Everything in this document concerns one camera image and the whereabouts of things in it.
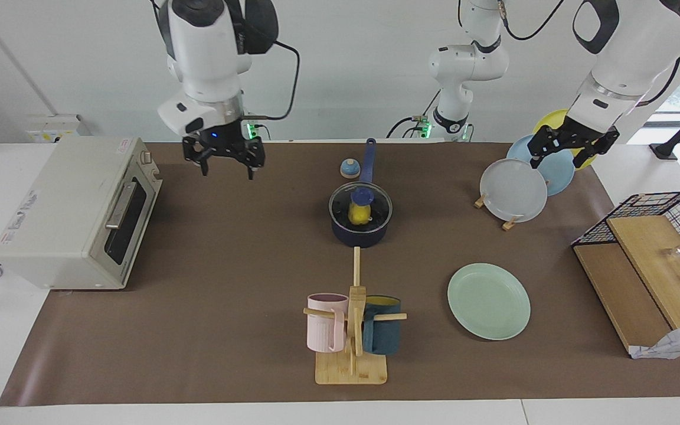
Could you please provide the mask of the light wooden cutting board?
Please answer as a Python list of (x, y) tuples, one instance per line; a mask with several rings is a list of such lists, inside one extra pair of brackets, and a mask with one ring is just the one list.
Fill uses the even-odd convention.
[(618, 245), (673, 330), (680, 328), (680, 234), (664, 215), (606, 220)]

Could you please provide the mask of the grey plate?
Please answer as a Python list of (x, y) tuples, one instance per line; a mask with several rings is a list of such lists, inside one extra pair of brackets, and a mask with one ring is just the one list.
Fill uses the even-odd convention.
[(548, 191), (541, 173), (528, 162), (506, 158), (493, 162), (480, 178), (480, 201), (505, 223), (525, 223), (544, 210)]

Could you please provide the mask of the pink mug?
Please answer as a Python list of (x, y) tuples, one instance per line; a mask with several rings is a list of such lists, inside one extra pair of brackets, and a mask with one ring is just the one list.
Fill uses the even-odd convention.
[(339, 293), (314, 293), (307, 298), (307, 307), (329, 312), (329, 316), (307, 316), (307, 347), (314, 352), (342, 352), (346, 345), (346, 315), (349, 297)]

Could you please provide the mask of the green plate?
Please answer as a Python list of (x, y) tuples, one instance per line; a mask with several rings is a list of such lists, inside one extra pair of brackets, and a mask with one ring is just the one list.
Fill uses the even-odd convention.
[(531, 320), (526, 288), (511, 272), (489, 263), (463, 266), (446, 289), (450, 311), (471, 334), (487, 341), (507, 341)]

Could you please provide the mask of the light blue plate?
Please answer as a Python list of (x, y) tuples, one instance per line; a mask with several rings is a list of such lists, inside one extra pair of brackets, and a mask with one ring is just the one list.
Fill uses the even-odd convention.
[[(508, 148), (506, 158), (520, 159), (520, 161), (524, 162), (531, 161), (532, 156), (527, 145), (532, 137), (534, 137), (534, 135), (526, 135), (516, 140), (516, 142)], [(572, 182), (576, 172), (574, 155), (569, 149), (559, 153), (553, 153), (543, 159), (538, 170), (545, 179), (548, 196), (552, 197), (564, 191), (564, 189)]]

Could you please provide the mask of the yellow plate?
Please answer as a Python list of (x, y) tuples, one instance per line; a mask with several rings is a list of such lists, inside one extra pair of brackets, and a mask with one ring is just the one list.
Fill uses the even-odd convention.
[[(545, 125), (553, 129), (558, 129), (562, 125), (567, 112), (568, 109), (558, 109), (546, 114), (536, 123), (531, 133), (536, 134), (541, 129), (541, 127)], [(585, 169), (586, 167), (590, 166), (596, 160), (596, 158), (597, 155), (587, 158), (580, 166), (576, 167), (576, 171), (580, 171), (581, 169)]]

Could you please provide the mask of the brown table mat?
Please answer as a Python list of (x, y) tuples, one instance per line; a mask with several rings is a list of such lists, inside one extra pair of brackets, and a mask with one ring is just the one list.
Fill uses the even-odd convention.
[[(163, 186), (127, 287), (49, 293), (0, 406), (124, 403), (680, 397), (680, 358), (631, 359), (572, 242), (612, 210), (593, 171), (534, 220), (505, 232), (475, 209), (479, 180), (507, 143), (379, 143), (374, 181), (393, 200), (361, 283), (408, 314), (383, 385), (318, 385), (306, 347), (311, 293), (345, 293), (352, 248), (332, 234), (338, 165), (359, 143), (268, 143), (253, 181), (210, 174), (154, 143)], [(507, 341), (465, 330), (451, 276), (495, 264), (531, 301)]]

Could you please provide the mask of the cream toaster oven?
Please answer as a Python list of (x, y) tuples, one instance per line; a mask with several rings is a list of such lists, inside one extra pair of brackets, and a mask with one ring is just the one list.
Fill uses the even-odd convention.
[(0, 235), (0, 263), (48, 290), (121, 290), (162, 186), (140, 138), (56, 144)]

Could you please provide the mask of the white wall outlet box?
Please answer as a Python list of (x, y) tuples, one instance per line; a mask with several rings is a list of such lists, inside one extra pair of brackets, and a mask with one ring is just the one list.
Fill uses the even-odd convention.
[(57, 143), (68, 136), (91, 136), (79, 114), (29, 115), (26, 134), (34, 143)]

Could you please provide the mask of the dark teal mug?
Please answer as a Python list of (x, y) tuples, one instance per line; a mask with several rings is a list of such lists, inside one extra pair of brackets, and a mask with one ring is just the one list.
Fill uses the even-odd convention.
[(394, 355), (400, 347), (400, 321), (376, 321), (378, 315), (401, 312), (397, 297), (372, 294), (362, 316), (362, 349), (374, 355)]

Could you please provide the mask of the brown wooden board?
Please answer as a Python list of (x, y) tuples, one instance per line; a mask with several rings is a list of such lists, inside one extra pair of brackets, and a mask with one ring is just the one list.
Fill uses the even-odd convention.
[(620, 245), (582, 244), (573, 250), (626, 352), (652, 347), (672, 331)]

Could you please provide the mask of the wooden plate rack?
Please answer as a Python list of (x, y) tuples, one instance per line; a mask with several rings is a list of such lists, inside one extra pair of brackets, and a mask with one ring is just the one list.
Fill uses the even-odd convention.
[(486, 207), (492, 215), (503, 220), (501, 225), (502, 231), (510, 231), (510, 229), (518, 223), (519, 218), (524, 217), (523, 214), (508, 212), (507, 210), (502, 209), (501, 204), (497, 204), (497, 202), (493, 201), (487, 193), (481, 194), (480, 197), (473, 202), (473, 207), (475, 207), (475, 209)]

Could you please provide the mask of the glass lid with blue knob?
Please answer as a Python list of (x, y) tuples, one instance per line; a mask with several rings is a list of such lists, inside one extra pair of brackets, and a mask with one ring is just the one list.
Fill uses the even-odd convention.
[[(354, 226), (348, 220), (351, 202), (371, 205), (371, 220), (367, 225)], [(335, 189), (328, 201), (330, 223), (338, 228), (357, 234), (369, 234), (388, 225), (393, 213), (390, 196), (379, 186), (362, 181), (347, 183)]]

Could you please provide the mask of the wooden mug rack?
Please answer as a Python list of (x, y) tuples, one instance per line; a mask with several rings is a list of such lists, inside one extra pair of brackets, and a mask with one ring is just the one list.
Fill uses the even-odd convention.
[(361, 285), (361, 248), (354, 247), (353, 254), (347, 309), (303, 309), (308, 317), (330, 319), (332, 331), (342, 328), (340, 335), (332, 336), (330, 352), (316, 352), (314, 380), (319, 385), (381, 385), (388, 380), (386, 356), (365, 352), (362, 347), (367, 290)]

